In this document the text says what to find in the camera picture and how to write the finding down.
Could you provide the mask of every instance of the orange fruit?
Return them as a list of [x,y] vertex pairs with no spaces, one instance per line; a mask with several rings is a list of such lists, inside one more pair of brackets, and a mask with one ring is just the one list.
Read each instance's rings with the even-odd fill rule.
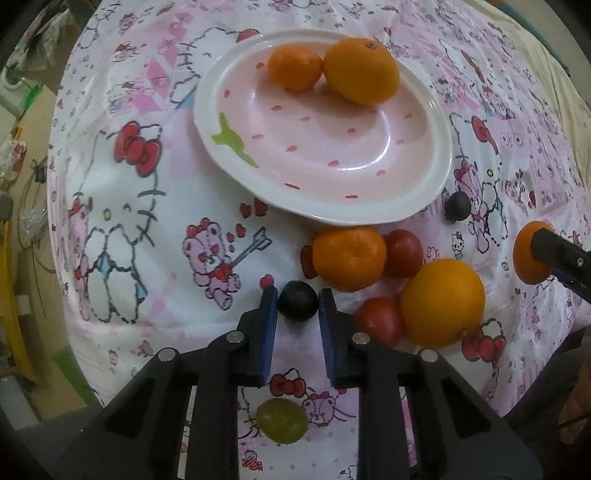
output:
[[554,232],[552,225],[545,222],[530,222],[519,231],[513,245],[515,273],[523,283],[529,285],[542,283],[552,272],[550,266],[536,260],[531,254],[531,238],[541,228]]
[[306,90],[322,75],[322,59],[309,48],[283,45],[269,57],[267,72],[271,80],[287,90]]
[[376,105],[392,98],[400,85],[396,60],[371,38],[344,38],[324,54],[329,86],[347,100]]
[[400,309],[408,337],[425,348],[458,342],[484,313],[485,293],[474,269],[454,258],[426,264],[402,291]]
[[386,264],[386,243],[370,226],[328,227],[312,243],[312,263],[331,287],[354,292],[376,283]]

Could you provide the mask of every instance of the silver screw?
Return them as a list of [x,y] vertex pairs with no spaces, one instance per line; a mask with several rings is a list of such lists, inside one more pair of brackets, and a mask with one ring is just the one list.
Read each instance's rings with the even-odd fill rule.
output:
[[367,345],[371,337],[367,333],[357,332],[353,334],[352,339],[357,345]]
[[423,350],[421,351],[421,358],[426,362],[433,363],[439,358],[439,354],[435,350]]
[[175,356],[177,352],[174,351],[172,348],[163,348],[158,352],[158,359],[163,362],[170,362]]
[[240,330],[228,332],[226,340],[230,343],[240,343],[244,340],[244,334]]

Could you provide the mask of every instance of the hello kitty print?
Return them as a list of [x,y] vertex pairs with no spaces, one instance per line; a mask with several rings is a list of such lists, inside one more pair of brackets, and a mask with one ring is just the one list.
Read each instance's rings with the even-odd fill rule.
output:
[[[502,28],[459,0],[101,3],[66,66],[48,152],[64,316],[90,387],[108,403],[161,348],[191,351],[235,328],[268,285],[325,286],[312,262],[320,225],[241,188],[211,161],[193,125],[195,91],[217,59],[236,43],[290,28],[374,38],[444,110],[454,160],[440,195],[379,229],[415,233],[425,263],[455,258],[479,273],[485,315],[441,352],[505,414],[591,313],[554,277],[521,283],[515,237],[542,219],[588,248],[591,212],[569,140],[535,74]],[[470,213],[452,223],[445,205],[458,191],[468,195]],[[354,312],[365,298],[402,287],[378,282],[335,298],[340,310]],[[269,383],[239,392],[243,480],[356,478],[358,393],[331,388],[317,325],[280,318]],[[309,429],[300,442],[279,447],[260,431],[256,410],[269,398],[302,406]],[[189,431],[190,418],[183,455]]]

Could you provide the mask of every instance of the white plate rim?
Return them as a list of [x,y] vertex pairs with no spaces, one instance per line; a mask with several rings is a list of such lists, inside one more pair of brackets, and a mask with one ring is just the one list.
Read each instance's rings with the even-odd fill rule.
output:
[[451,132],[443,110],[423,82],[401,62],[398,62],[401,83],[415,96],[425,111],[428,127],[433,135],[432,152],[437,157],[432,160],[436,161],[435,168],[431,168],[428,177],[419,184],[421,188],[407,194],[402,205],[400,197],[370,203],[356,204],[352,201],[346,206],[343,203],[331,204],[305,197],[301,190],[291,190],[260,176],[256,168],[240,160],[229,147],[217,145],[212,140],[212,135],[220,131],[217,93],[226,72],[237,62],[268,47],[297,42],[336,43],[343,37],[347,35],[301,28],[256,35],[237,43],[201,78],[193,104],[193,121],[211,159],[244,188],[269,205],[334,226],[398,222],[424,209],[437,198],[449,176],[453,160]]

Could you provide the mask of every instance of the oval plate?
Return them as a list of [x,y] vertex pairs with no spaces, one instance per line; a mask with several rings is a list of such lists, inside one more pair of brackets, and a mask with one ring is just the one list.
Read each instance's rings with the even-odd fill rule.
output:
[[401,86],[376,108],[332,92],[275,85],[266,64],[282,44],[319,55],[344,35],[289,30],[241,41],[201,79],[195,125],[211,158],[256,197],[332,225],[403,220],[441,192],[452,164],[447,119],[398,63]]

